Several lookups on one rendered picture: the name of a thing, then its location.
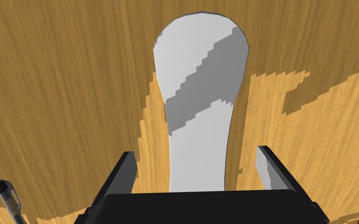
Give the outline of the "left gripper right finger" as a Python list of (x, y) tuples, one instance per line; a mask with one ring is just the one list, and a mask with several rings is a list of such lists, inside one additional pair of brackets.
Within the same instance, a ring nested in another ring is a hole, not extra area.
[(257, 146), (255, 166), (265, 190), (299, 191), (298, 182), (268, 146)]

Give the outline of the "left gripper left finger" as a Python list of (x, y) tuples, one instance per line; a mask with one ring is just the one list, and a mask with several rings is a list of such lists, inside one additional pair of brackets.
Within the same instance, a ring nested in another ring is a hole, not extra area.
[(130, 194), (134, 185), (136, 173), (137, 163), (134, 152), (124, 152), (104, 182), (98, 195)]

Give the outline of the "white spatula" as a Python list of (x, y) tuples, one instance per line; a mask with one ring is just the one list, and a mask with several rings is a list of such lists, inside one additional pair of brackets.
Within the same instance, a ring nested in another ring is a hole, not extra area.
[(170, 192), (222, 191), (248, 41), (212, 12), (185, 14), (156, 39), (154, 63), (169, 134)]

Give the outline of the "wooden table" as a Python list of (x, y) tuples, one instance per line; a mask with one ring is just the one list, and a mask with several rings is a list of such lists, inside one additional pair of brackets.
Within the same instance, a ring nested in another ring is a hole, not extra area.
[(193, 11), (233, 19), (250, 46), (229, 189), (263, 188), (268, 145), (330, 220), (359, 212), (359, 0), (0, 0), (0, 177), (28, 224), (73, 223), (123, 151), (139, 153), (135, 192), (168, 189), (152, 49)]

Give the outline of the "black and grey pen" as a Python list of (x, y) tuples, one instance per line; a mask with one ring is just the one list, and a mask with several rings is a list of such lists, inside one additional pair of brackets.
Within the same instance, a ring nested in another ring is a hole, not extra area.
[(18, 195), (10, 181), (0, 179), (0, 198), (14, 224), (27, 224), (21, 214)]

